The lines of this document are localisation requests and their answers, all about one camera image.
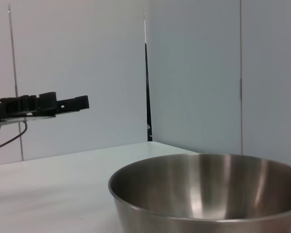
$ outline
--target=metal bowl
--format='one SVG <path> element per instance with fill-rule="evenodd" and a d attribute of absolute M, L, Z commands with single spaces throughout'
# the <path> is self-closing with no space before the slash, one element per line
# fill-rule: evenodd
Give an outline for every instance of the metal bowl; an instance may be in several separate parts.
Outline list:
<path fill-rule="evenodd" d="M 125 233 L 291 233 L 291 166 L 178 154 L 117 171 L 109 191 Z"/>

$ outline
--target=white table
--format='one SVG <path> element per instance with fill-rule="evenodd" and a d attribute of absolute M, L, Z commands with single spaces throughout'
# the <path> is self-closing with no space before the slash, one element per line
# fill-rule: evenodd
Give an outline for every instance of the white table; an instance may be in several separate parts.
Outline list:
<path fill-rule="evenodd" d="M 130 163 L 190 153 L 156 142 L 0 166 L 0 233 L 122 233 L 108 180 Z"/>

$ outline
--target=black wire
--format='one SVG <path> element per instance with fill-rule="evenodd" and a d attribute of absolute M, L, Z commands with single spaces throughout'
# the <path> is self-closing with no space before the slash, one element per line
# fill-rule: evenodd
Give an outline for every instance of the black wire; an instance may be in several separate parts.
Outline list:
<path fill-rule="evenodd" d="M 19 137 L 21 137 L 21 136 L 22 136 L 22 135 L 27 131 L 27 129 L 28 129 L 27 122 L 24 121 L 23 123 L 25 124 L 25 129 L 24 129 L 24 131 L 21 132 L 21 133 L 20 133 L 19 135 L 17 135 L 16 137 L 13 137 L 11 140 L 9 140 L 9 141 L 7 141 L 7 142 L 1 144 L 1 145 L 0 145 L 0 148 L 6 146 L 6 145 L 8 145 L 9 143 L 13 142 L 14 140 L 18 139 Z"/>

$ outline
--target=white wall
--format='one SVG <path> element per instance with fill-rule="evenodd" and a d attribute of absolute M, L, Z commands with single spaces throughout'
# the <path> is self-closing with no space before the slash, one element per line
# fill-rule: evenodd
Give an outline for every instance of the white wall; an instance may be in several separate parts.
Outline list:
<path fill-rule="evenodd" d="M 241 153 L 240 1 L 150 0 L 153 139 Z"/>
<path fill-rule="evenodd" d="M 0 0 L 0 98 L 15 97 L 8 4 Z M 0 145 L 19 134 L 18 124 L 0 130 Z M 19 139 L 0 149 L 0 164 L 21 161 Z"/>
<path fill-rule="evenodd" d="M 242 0 L 243 150 L 291 165 L 291 0 Z"/>
<path fill-rule="evenodd" d="M 29 122 L 25 160 L 147 141 L 138 0 L 12 0 L 20 95 L 88 95 L 90 109 Z"/>

